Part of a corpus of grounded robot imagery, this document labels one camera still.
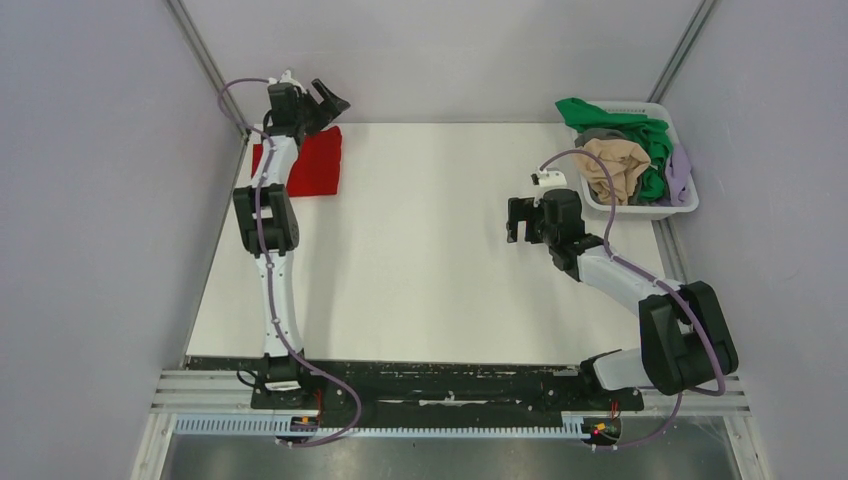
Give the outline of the red t shirt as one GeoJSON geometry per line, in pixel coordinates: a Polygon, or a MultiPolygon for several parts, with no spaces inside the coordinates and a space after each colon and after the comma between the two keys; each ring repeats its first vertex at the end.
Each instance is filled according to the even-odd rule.
{"type": "Polygon", "coordinates": [[[292,198],[338,193],[342,165],[342,131],[338,126],[306,137],[283,184],[292,198]]]}

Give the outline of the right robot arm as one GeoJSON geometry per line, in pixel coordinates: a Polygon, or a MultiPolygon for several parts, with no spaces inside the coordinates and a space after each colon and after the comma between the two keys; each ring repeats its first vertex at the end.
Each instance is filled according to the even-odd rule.
{"type": "Polygon", "coordinates": [[[606,236],[586,230],[579,195],[553,189],[539,198],[507,203],[510,243],[546,246],[553,265],[574,281],[593,287],[631,311],[640,344],[581,364],[580,400],[602,408],[627,387],[652,387],[664,395],[692,391],[721,396],[739,366],[715,290],[705,282],[663,279],[612,249],[606,236]]]}

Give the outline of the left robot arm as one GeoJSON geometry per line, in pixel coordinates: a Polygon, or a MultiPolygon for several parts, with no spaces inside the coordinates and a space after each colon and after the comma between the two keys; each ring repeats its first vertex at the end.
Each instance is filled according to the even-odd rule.
{"type": "Polygon", "coordinates": [[[304,141],[329,126],[350,105],[318,79],[312,85],[321,94],[320,100],[290,73],[263,83],[270,109],[255,132],[261,138],[264,157],[250,184],[232,193],[242,245],[256,262],[265,300],[264,353],[254,388],[295,408],[306,405],[321,387],[355,397],[350,385],[305,357],[293,288],[300,229],[286,185],[304,141]]]}

